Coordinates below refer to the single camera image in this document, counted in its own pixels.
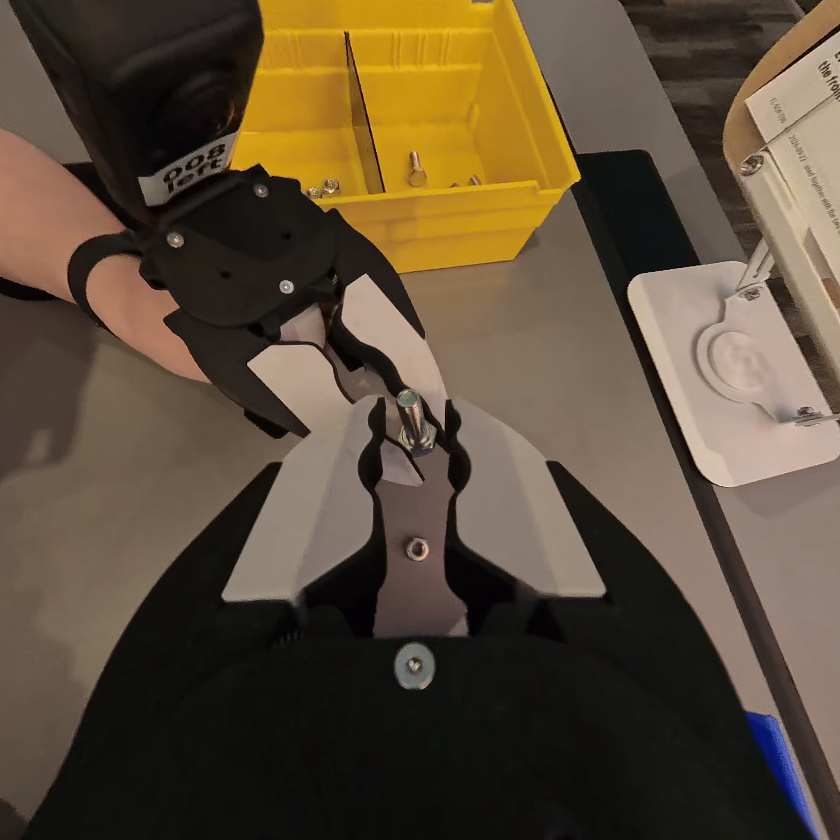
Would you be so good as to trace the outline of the person's left hand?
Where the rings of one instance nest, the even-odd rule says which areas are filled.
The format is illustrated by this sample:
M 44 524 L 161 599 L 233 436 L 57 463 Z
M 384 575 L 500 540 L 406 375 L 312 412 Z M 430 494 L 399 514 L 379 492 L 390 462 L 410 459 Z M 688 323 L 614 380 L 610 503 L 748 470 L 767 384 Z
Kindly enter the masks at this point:
M 115 255 L 99 262 L 87 282 L 87 302 L 118 339 L 160 367 L 195 382 L 208 383 L 184 342 L 165 325 L 177 306 L 164 290 L 152 289 L 139 261 Z

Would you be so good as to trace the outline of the white stand base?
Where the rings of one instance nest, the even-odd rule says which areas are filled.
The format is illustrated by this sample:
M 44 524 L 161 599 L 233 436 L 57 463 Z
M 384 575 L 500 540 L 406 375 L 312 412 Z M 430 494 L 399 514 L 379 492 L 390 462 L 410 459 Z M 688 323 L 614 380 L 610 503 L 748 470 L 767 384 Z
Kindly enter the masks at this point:
M 768 287 L 762 241 L 749 263 L 648 272 L 627 297 L 699 472 L 742 487 L 831 463 L 838 415 Z

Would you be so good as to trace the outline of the blue plastic bin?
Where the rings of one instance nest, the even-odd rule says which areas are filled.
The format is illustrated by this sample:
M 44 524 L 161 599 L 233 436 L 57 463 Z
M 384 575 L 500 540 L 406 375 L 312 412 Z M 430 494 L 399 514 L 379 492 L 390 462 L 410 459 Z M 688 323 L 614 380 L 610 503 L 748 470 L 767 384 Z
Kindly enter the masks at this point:
M 795 758 L 785 739 L 780 722 L 771 715 L 753 711 L 745 712 L 745 716 L 753 739 L 784 797 L 794 808 L 812 837 L 818 838 Z

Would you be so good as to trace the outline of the black bin divider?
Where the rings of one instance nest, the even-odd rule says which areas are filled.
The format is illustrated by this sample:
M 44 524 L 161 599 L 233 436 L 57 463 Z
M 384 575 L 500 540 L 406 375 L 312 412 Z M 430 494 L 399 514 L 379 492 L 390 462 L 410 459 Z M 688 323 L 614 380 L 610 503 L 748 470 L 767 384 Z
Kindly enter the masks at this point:
M 368 194 L 383 194 L 385 192 L 385 185 L 382 168 L 375 147 L 371 121 L 364 101 L 364 92 L 358 67 L 355 62 L 350 32 L 347 30 L 343 32 L 343 41 L 348 70 L 353 136 L 359 153 L 365 189 Z

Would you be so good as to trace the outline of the person's left forearm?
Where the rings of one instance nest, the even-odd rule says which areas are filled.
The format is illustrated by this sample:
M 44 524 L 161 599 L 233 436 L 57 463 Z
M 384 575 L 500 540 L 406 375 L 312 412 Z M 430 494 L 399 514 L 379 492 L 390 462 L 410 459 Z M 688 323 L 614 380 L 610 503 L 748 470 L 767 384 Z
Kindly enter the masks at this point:
M 2 285 L 73 302 L 67 268 L 77 248 L 125 228 L 63 165 L 1 131 Z

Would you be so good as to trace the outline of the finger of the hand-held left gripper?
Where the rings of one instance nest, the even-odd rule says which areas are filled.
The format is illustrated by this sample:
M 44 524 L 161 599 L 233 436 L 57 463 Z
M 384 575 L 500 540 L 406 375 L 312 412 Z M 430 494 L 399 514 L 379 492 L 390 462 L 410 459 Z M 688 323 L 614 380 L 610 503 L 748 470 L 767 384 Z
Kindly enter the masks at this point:
M 257 353 L 247 368 L 280 405 L 276 421 L 299 437 L 346 421 L 354 400 L 343 388 L 336 364 L 309 342 L 280 342 Z
M 431 421 L 445 420 L 445 384 L 425 337 L 367 274 L 352 281 L 332 316 L 330 338 L 342 352 L 368 365 L 387 391 L 413 390 Z

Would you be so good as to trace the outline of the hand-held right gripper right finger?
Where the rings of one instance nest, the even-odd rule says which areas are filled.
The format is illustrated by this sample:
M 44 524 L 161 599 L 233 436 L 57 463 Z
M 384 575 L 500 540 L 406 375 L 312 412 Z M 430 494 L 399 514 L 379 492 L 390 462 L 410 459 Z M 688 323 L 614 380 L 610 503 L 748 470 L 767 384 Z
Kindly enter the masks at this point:
M 605 584 L 548 460 L 465 398 L 448 408 L 450 522 L 458 546 L 540 595 L 603 596 Z

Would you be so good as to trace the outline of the yellow plastic bin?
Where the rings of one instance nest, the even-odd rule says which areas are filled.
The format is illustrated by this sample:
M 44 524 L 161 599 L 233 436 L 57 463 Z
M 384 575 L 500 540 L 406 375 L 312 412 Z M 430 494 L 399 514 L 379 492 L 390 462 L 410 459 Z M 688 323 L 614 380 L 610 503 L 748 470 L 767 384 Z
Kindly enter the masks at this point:
M 513 2 L 260 2 L 265 32 L 233 167 L 336 208 L 400 272 L 514 259 L 580 173 Z M 385 192 L 350 112 L 350 32 Z M 427 184 L 408 182 L 417 151 Z M 478 175 L 482 185 L 467 184 Z M 450 189 L 453 182 L 460 188 Z

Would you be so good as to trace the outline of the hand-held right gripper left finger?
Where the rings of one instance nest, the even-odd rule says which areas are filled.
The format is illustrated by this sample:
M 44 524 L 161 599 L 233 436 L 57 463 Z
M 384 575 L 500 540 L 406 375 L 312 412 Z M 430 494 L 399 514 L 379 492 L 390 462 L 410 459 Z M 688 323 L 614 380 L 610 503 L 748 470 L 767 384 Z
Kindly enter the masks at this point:
M 291 450 L 228 578 L 226 603 L 298 604 L 311 585 L 352 559 L 384 550 L 385 400 L 368 395 L 337 423 Z

